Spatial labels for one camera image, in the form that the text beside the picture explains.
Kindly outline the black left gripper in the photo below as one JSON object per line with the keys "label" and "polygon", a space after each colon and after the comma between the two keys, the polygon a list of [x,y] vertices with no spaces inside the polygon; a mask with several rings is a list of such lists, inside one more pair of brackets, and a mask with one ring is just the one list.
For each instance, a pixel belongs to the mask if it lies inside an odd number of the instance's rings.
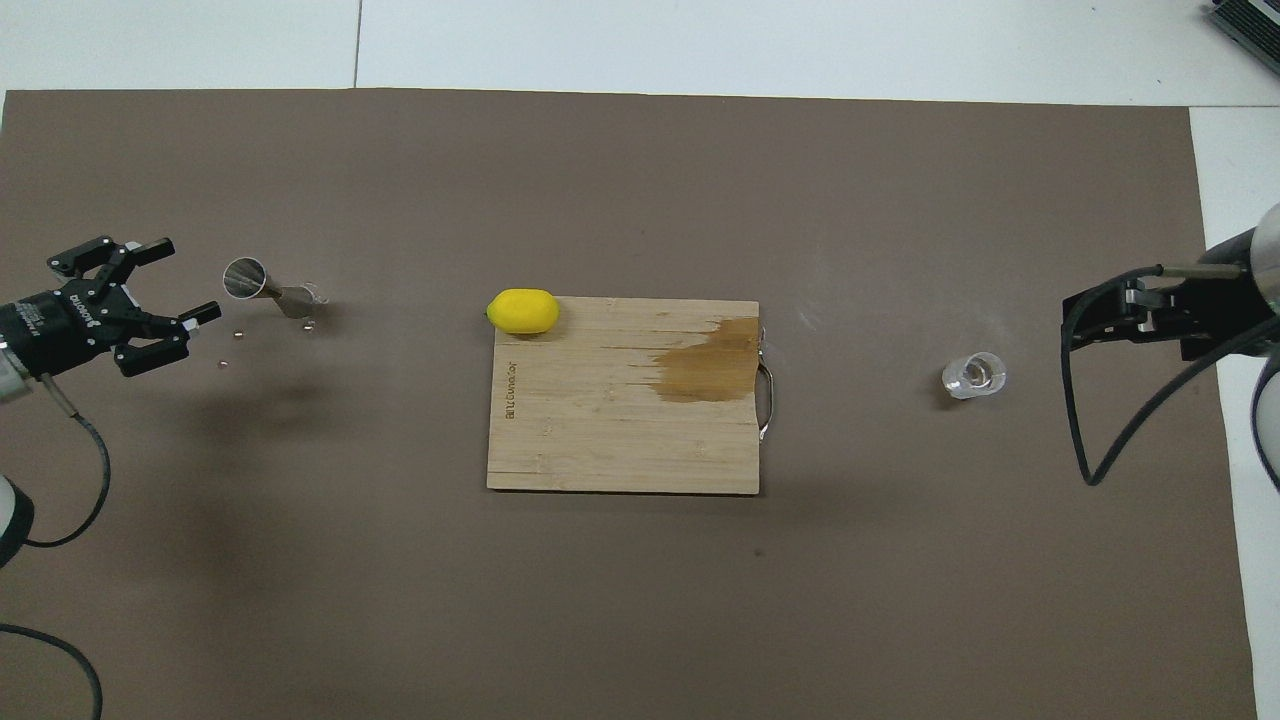
{"label": "black left gripper", "polygon": [[[67,281],[95,272],[93,286],[101,290],[124,284],[136,268],[175,251],[170,238],[118,243],[99,237],[50,256],[47,268]],[[188,357],[197,331],[220,316],[219,302],[160,316],[141,310],[119,287],[88,292],[84,283],[72,283],[4,304],[1,333],[27,375],[59,375],[115,348],[123,377],[137,377]]]}

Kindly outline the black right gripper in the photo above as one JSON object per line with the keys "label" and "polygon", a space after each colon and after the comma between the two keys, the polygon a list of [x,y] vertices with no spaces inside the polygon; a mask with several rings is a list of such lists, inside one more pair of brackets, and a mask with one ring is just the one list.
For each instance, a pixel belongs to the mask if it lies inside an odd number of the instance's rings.
{"label": "black right gripper", "polygon": [[[1263,295],[1247,266],[1194,265],[1184,270],[1184,277],[1180,309],[1192,320],[1193,329],[1180,341],[1181,360],[1198,360],[1263,323]],[[1103,284],[1098,291],[1079,313],[1079,327],[1068,333],[1070,348],[1181,338],[1178,327],[1170,329],[1151,323],[1157,315],[1175,310],[1178,300],[1171,290],[1155,287],[1148,281],[1124,281]]]}

